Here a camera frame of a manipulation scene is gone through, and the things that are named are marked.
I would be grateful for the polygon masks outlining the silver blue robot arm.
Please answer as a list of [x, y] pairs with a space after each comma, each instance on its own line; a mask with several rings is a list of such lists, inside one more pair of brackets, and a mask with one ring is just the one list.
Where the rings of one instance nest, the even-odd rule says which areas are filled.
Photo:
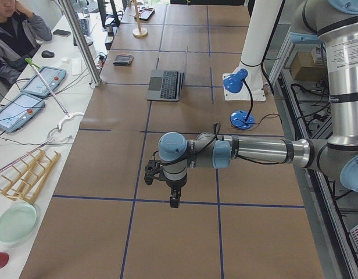
[[159, 159], [148, 162], [144, 180], [164, 181], [171, 189], [171, 207], [180, 204], [189, 168], [225, 168], [236, 158], [317, 170], [358, 192], [358, 1], [303, 1], [291, 27], [293, 41], [318, 38], [325, 45], [332, 136], [290, 141], [218, 132], [196, 139], [177, 132], [164, 134], [158, 142]]

